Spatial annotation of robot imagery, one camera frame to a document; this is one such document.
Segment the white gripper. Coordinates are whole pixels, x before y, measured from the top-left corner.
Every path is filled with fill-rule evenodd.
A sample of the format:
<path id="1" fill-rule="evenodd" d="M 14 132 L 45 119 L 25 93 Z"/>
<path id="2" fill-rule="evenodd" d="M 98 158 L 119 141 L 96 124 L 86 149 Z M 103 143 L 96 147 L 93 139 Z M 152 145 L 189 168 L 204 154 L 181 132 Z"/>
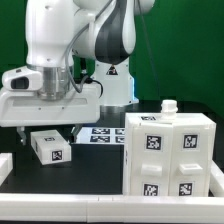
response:
<path id="1" fill-rule="evenodd" d="M 75 124 L 71 130 L 72 142 L 84 123 L 95 123 L 100 117 L 100 87 L 85 84 L 81 93 L 74 89 L 61 100 L 47 101 L 35 92 L 0 90 L 0 126 L 17 127 L 21 143 L 26 145 L 26 126 Z"/>

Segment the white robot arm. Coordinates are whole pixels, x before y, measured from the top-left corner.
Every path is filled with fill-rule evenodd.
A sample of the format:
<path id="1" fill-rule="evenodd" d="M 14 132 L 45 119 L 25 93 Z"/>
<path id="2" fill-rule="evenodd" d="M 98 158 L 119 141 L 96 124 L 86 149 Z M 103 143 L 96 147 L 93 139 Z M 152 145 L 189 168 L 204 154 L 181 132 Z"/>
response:
<path id="1" fill-rule="evenodd" d="M 155 0 L 28 0 L 26 65 L 3 73 L 0 127 L 94 123 L 100 88 L 73 78 L 75 56 L 117 65 L 133 52 L 134 17 Z"/>

